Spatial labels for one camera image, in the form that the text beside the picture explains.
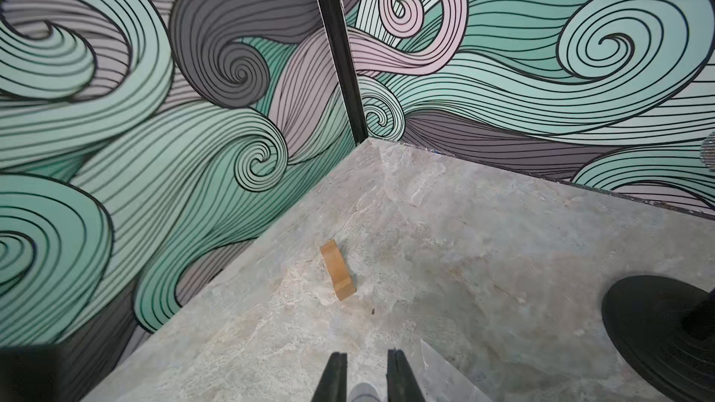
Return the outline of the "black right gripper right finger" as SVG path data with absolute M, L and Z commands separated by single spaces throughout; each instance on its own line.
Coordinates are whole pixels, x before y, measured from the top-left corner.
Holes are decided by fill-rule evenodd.
M 425 402 L 409 361 L 400 349 L 387 353 L 387 399 L 389 402 Z

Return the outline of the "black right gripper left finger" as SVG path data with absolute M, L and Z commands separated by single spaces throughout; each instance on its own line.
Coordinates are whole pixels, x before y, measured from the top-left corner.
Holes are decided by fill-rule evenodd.
M 347 354 L 334 352 L 322 372 L 312 402 L 346 402 Z

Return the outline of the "clear acrylic lipstick organizer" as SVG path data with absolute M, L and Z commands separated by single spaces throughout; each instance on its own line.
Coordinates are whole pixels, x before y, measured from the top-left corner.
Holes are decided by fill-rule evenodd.
M 420 340 L 418 383 L 426 401 L 492 402 L 480 388 L 424 340 Z

